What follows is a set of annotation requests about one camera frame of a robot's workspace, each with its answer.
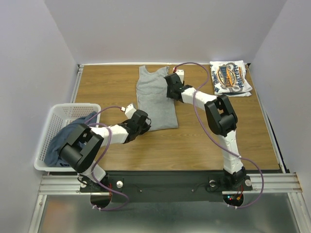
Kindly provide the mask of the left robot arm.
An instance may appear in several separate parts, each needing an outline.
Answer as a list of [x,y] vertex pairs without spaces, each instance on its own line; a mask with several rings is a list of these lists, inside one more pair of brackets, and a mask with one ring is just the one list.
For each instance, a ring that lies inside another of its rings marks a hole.
[[99,149],[109,144],[129,143],[151,127],[146,112],[135,109],[126,114],[128,119],[114,126],[96,128],[79,124],[58,149],[59,157],[77,173],[88,177],[97,191],[108,187],[106,172],[95,162]]

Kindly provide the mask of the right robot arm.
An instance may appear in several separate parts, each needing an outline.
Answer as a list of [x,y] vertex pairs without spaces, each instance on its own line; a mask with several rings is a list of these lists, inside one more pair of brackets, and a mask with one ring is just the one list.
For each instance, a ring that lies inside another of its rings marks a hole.
[[177,73],[165,77],[167,97],[182,103],[192,104],[194,108],[205,111],[209,129],[219,137],[217,144],[222,149],[224,159],[223,184],[228,189],[242,185],[246,170],[241,161],[236,140],[238,118],[225,95],[215,96],[196,90],[181,82]]

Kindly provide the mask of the grey tank top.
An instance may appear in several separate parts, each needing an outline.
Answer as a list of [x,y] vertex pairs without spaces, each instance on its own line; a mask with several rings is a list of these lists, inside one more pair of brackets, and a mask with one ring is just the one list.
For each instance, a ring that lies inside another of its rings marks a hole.
[[164,77],[168,73],[168,66],[155,72],[149,72],[146,66],[139,67],[139,79],[136,84],[137,104],[151,119],[149,131],[178,128],[174,101],[167,97],[167,83]]

